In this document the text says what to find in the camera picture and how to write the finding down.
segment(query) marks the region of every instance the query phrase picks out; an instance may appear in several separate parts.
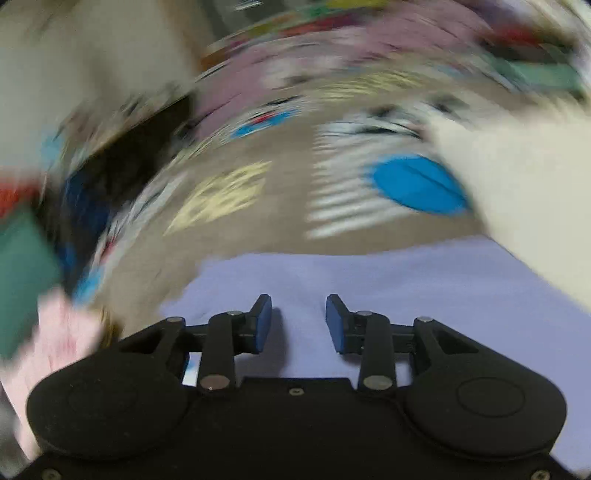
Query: green cloth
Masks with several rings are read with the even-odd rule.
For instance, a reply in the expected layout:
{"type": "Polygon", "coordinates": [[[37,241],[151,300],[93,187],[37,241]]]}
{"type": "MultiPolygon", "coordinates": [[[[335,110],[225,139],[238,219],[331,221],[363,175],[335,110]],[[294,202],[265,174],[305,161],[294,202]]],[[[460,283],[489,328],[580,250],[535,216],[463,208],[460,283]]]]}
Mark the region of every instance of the green cloth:
{"type": "Polygon", "coordinates": [[[37,322],[37,297],[61,280],[35,218],[19,207],[0,221],[0,358],[10,358],[37,322]]]}

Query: purple fabric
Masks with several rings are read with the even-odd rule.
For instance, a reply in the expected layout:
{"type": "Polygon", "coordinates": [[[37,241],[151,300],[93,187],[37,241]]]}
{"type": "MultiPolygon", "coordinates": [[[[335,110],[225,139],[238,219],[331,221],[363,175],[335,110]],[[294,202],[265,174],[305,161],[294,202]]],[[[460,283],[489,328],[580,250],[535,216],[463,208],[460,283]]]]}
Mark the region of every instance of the purple fabric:
{"type": "Polygon", "coordinates": [[[426,0],[397,5],[361,27],[252,46],[215,74],[212,91],[203,92],[198,136],[206,138],[246,107],[256,106],[267,92],[295,79],[322,76],[395,50],[461,46],[487,28],[476,13],[453,0],[426,0]]]}
{"type": "MultiPolygon", "coordinates": [[[[473,237],[355,257],[248,254],[207,262],[162,313],[205,324],[216,313],[249,310],[261,293],[272,297],[273,324],[261,355],[237,357],[239,378],[348,377],[356,385],[359,359],[334,352],[324,322],[331,293],[392,323],[430,316],[558,385],[569,416],[553,455],[572,470],[591,467],[591,318],[496,243],[473,237]]],[[[397,371],[398,383],[408,384],[408,367],[397,371]]]]}

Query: lavender cloth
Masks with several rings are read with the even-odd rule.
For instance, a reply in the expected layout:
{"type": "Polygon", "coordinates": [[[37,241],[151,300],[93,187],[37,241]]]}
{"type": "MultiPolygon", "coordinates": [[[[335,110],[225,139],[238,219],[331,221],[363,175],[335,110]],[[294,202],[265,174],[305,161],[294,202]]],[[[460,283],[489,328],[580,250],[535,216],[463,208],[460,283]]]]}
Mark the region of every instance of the lavender cloth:
{"type": "MultiPolygon", "coordinates": [[[[273,324],[261,355],[236,358],[239,378],[348,377],[356,385],[359,362],[335,353],[324,322],[331,293],[392,323],[430,316],[551,379],[569,404],[553,455],[573,471],[591,468],[591,318],[496,243],[472,237],[366,256],[208,262],[162,313],[204,324],[219,312],[248,310],[261,293],[272,297],[273,324]]],[[[405,365],[397,372],[399,385],[410,382],[405,365]]]]}

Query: white pillow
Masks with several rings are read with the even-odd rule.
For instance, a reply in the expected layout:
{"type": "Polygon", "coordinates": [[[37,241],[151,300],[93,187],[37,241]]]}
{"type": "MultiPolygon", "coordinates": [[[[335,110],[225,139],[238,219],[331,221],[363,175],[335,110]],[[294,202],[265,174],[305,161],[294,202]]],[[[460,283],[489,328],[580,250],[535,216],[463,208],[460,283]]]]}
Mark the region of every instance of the white pillow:
{"type": "Polygon", "coordinates": [[[591,311],[591,117],[563,103],[431,127],[488,234],[591,311]]]}

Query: blue circle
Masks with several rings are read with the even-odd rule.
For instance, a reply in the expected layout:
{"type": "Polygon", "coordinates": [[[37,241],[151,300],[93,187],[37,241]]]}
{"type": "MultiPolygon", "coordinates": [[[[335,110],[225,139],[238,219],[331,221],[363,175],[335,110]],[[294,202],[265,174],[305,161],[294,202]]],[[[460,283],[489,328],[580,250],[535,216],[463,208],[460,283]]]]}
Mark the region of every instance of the blue circle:
{"type": "Polygon", "coordinates": [[[420,155],[396,155],[370,175],[388,198],[421,212],[459,215],[468,209],[457,180],[439,163],[420,155]]]}

